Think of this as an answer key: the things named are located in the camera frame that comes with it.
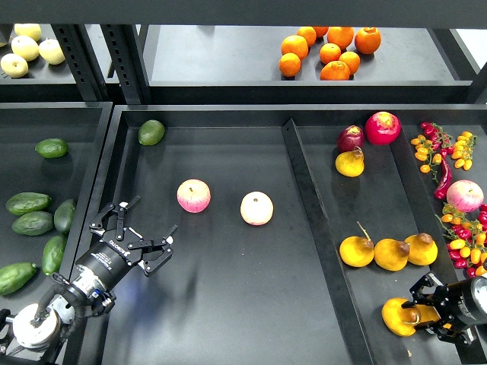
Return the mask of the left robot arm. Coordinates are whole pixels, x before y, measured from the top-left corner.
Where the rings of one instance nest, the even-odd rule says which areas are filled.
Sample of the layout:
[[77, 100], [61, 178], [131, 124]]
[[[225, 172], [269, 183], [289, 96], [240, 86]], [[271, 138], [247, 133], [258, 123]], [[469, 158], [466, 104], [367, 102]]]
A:
[[126, 225], [126, 215], [139, 199], [109, 203], [89, 223], [90, 232], [99, 240], [76, 261], [76, 278], [54, 273], [52, 286], [38, 302], [15, 315], [1, 311], [1, 327], [7, 331], [1, 339], [1, 358], [6, 363], [29, 363], [17, 356], [27, 350], [41, 354], [37, 364], [54, 364], [85, 319], [111, 311], [116, 301], [113, 290], [132, 269], [140, 267], [150, 277], [170, 260], [170, 234], [159, 240], [145, 239]]

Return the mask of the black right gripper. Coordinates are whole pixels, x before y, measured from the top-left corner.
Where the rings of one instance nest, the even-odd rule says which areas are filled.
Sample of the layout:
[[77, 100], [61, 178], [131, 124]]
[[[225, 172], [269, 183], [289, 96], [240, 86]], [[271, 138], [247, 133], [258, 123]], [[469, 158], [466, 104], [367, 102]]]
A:
[[453, 284], [444, 285], [434, 272], [423, 275], [409, 289], [412, 299], [401, 305], [403, 309], [418, 305], [441, 307], [441, 321], [426, 322], [425, 330], [436, 334], [443, 342], [455, 345], [471, 345], [477, 337], [470, 327], [486, 324], [486, 277], [477, 276]]

